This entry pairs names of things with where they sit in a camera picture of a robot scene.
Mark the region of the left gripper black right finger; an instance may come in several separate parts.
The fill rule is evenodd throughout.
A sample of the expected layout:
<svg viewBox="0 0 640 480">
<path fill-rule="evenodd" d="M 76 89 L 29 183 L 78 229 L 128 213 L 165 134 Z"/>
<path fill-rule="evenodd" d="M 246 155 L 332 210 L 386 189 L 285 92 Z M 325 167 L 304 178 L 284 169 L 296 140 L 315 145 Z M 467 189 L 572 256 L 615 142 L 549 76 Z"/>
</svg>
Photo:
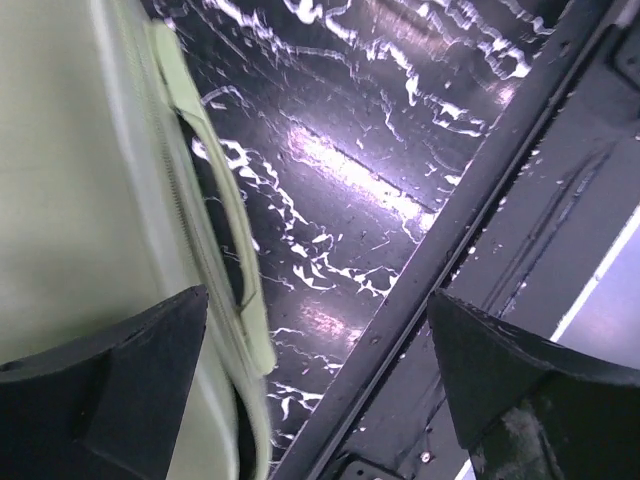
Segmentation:
<svg viewBox="0 0 640 480">
<path fill-rule="evenodd" d="M 639 372 L 443 290 L 427 304 L 460 447 L 478 479 L 636 479 Z"/>
</svg>

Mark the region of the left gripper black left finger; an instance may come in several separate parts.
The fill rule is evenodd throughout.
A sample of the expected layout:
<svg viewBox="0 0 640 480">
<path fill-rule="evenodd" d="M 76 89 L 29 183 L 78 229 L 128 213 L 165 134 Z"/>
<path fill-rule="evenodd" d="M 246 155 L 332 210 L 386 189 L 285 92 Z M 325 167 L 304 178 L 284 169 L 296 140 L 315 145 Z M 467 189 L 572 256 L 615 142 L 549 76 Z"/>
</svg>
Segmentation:
<svg viewBox="0 0 640 480">
<path fill-rule="evenodd" d="M 4 479 L 164 479 L 206 330 L 204 286 L 1 367 Z"/>
</svg>

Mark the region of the green hard-shell suitcase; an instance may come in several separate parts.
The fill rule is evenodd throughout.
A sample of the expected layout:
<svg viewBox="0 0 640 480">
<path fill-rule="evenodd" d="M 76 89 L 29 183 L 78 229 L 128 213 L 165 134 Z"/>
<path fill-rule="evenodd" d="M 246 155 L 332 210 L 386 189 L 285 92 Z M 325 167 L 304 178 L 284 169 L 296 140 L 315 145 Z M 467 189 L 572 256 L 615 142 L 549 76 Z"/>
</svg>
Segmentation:
<svg viewBox="0 0 640 480">
<path fill-rule="evenodd" d="M 265 479 L 274 368 L 251 228 L 176 34 L 137 1 L 1 5 L 1 367 L 194 286 L 164 479 Z"/>
</svg>

